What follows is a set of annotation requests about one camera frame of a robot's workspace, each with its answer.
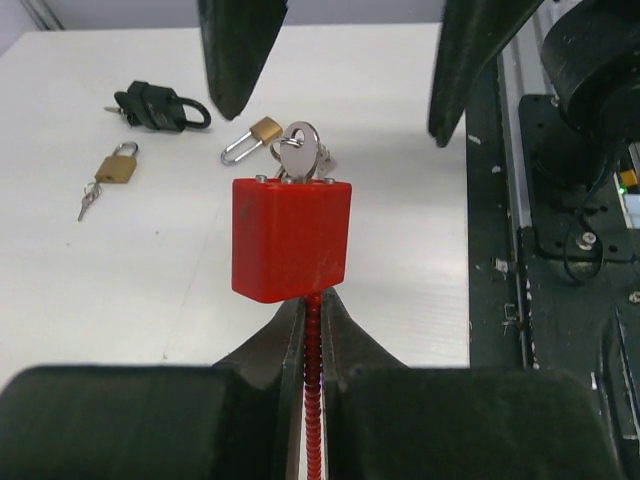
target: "bolt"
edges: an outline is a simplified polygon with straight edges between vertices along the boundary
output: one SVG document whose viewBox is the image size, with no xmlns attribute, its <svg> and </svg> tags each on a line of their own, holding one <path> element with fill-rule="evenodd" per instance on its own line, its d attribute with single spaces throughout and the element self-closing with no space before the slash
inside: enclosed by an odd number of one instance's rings
<svg viewBox="0 0 640 480">
<path fill-rule="evenodd" d="M 584 232 L 580 237 L 576 239 L 576 243 L 580 250 L 591 250 L 596 244 L 598 237 L 593 232 Z"/>
</svg>

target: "red padlock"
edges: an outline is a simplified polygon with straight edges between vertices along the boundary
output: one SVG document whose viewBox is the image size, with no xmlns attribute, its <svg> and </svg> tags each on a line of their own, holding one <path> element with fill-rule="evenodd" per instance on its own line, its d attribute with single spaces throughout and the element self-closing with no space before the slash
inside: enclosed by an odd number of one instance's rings
<svg viewBox="0 0 640 480">
<path fill-rule="evenodd" d="M 349 183 L 234 180 L 233 290 L 274 303 L 341 283 L 350 207 Z"/>
</svg>

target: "red cable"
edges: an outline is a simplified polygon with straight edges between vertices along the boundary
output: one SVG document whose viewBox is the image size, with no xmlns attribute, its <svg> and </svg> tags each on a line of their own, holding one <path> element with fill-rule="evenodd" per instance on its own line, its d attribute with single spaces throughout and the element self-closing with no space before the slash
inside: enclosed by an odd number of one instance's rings
<svg viewBox="0 0 640 480">
<path fill-rule="evenodd" d="M 307 480 L 322 480 L 322 406 L 320 374 L 322 339 L 320 309 L 322 292 L 306 297 L 307 318 L 304 331 L 304 408 L 307 430 Z"/>
</svg>

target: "wire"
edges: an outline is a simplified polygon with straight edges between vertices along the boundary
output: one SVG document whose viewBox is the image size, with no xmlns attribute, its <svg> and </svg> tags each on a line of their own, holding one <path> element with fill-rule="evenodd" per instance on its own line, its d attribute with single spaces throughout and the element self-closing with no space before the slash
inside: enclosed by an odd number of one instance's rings
<svg viewBox="0 0 640 480">
<path fill-rule="evenodd" d="M 580 207 L 578 207 L 578 209 L 576 210 L 576 213 L 574 214 L 575 224 L 570 223 L 567 227 L 567 231 L 564 234 L 564 240 L 562 242 L 562 265 L 566 274 L 577 285 L 584 285 L 587 280 L 596 277 L 600 273 L 604 265 L 604 246 L 602 244 L 602 240 L 600 239 L 600 235 L 596 233 L 596 231 L 587 221 L 584 212 L 587 208 L 588 203 L 593 199 L 596 193 L 598 193 L 598 191 L 606 185 L 607 181 L 610 180 L 625 148 L 626 147 L 624 145 L 615 146 L 605 153 L 605 162 L 600 175 L 589 189 L 589 192 L 587 192 L 587 195 L 584 197 L 584 200 L 580 204 Z M 571 265 L 569 263 L 569 252 L 567 249 L 571 232 L 574 230 L 576 224 L 581 228 L 582 233 L 593 233 L 596 237 L 596 241 L 592 247 L 596 251 L 597 255 L 596 267 L 586 278 L 580 278 L 578 275 L 576 275 L 571 270 Z"/>
</svg>

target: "white table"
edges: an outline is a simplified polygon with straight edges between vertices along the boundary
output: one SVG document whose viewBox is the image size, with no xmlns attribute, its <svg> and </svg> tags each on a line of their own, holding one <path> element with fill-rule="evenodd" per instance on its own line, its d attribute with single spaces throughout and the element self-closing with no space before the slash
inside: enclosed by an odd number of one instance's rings
<svg viewBox="0 0 640 480">
<path fill-rule="evenodd" d="M 313 123 L 353 184 L 338 292 L 354 319 L 411 365 L 467 365 L 464 130 L 438 150 L 425 127 L 437 32 L 287 27 L 243 115 L 181 135 L 102 107 L 136 79 L 211 106 L 197 30 L 24 35 L 0 57 L 0 385 L 41 363 L 211 364 L 271 318 L 231 291 L 229 194 L 277 165 L 266 149 L 219 161 L 264 115 Z M 125 140 L 141 147 L 130 184 L 78 223 Z"/>
</svg>

